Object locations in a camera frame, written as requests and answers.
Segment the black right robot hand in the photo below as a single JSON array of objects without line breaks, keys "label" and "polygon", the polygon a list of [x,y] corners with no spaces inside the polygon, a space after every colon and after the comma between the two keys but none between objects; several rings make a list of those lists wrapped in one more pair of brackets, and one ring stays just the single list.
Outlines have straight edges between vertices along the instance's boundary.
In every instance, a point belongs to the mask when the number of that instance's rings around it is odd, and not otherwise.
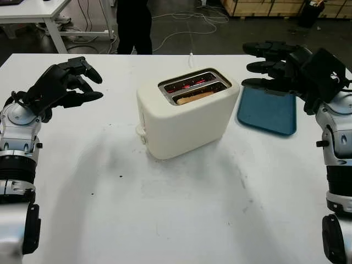
[{"label": "black right robot hand", "polygon": [[248,71],[269,76],[242,81],[243,86],[253,89],[293,94],[305,102],[331,102],[351,83],[346,78],[346,66],[324,48],[313,53],[301,45],[265,41],[245,43],[243,51],[264,59],[248,64]]}]

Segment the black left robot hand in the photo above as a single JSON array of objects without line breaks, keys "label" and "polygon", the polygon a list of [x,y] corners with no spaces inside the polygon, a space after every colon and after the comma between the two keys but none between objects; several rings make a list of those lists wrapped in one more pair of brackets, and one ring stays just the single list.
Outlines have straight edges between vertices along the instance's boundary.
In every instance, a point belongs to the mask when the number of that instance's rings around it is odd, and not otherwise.
[{"label": "black left robot hand", "polygon": [[82,78],[101,84],[100,74],[86,61],[85,57],[75,57],[64,63],[50,66],[27,91],[23,102],[39,116],[46,110],[62,106],[78,107],[103,97],[94,91]]}]

